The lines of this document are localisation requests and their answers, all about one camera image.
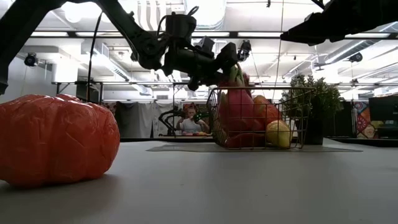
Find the plant pot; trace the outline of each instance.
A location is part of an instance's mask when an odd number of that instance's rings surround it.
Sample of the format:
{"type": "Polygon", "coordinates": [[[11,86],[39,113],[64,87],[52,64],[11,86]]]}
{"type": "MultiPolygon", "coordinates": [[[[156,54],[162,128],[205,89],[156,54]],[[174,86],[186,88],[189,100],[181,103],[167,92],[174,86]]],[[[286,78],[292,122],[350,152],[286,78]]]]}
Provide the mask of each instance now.
{"type": "Polygon", "coordinates": [[[323,144],[323,120],[321,119],[308,119],[303,120],[304,124],[301,127],[301,121],[296,121],[295,125],[297,130],[305,130],[298,132],[298,140],[304,140],[304,145],[322,145],[323,144]]]}

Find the potted plant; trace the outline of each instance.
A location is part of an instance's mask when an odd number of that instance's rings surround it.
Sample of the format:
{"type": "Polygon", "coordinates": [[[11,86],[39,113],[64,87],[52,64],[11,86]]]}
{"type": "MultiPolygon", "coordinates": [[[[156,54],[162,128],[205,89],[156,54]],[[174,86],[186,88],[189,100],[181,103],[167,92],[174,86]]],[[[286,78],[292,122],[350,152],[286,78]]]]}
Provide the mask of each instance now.
{"type": "Polygon", "coordinates": [[[304,94],[308,90],[285,90],[281,102],[286,116],[297,118],[304,114],[303,120],[295,119],[297,129],[307,128],[304,143],[322,145],[324,120],[333,117],[337,111],[343,109],[341,104],[343,99],[336,88],[337,85],[327,84],[325,78],[314,80],[311,75],[307,79],[305,75],[297,75],[292,78],[290,85],[291,87],[315,88],[312,94],[304,94]]]}

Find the green plant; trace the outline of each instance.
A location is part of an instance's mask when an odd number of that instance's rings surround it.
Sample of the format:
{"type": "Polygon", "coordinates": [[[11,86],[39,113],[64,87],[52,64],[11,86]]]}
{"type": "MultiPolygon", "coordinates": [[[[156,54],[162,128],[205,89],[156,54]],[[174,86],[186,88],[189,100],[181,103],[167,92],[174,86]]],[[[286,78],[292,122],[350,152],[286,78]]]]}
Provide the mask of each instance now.
{"type": "Polygon", "coordinates": [[[308,94],[308,90],[285,90],[281,102],[287,116],[297,117],[302,113],[306,116],[309,113],[310,118],[327,119],[343,109],[343,99],[336,88],[337,85],[327,84],[325,78],[314,80],[311,75],[307,79],[304,75],[297,75],[292,78],[290,85],[312,87],[315,91],[308,94]]]}

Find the table surface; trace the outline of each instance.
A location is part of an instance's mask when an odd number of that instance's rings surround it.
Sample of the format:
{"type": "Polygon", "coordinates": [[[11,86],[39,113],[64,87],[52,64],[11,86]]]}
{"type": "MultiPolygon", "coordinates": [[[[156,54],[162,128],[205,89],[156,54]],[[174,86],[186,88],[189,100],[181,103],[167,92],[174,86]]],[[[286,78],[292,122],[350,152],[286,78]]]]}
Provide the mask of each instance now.
{"type": "Polygon", "coordinates": [[[147,152],[122,143],[102,179],[34,190],[0,182],[0,223],[397,223],[398,149],[147,152]]]}

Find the wire basket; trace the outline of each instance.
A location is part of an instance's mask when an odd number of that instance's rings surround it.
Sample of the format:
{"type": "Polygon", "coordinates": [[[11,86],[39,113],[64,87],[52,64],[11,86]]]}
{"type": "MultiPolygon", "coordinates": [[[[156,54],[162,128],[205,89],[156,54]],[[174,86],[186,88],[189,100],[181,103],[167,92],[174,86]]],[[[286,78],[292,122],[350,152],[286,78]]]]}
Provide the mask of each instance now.
{"type": "Polygon", "coordinates": [[[304,146],[314,88],[220,87],[208,101],[215,142],[228,149],[301,149],[304,146]],[[252,90],[283,91],[284,101],[270,103],[252,90]]]}

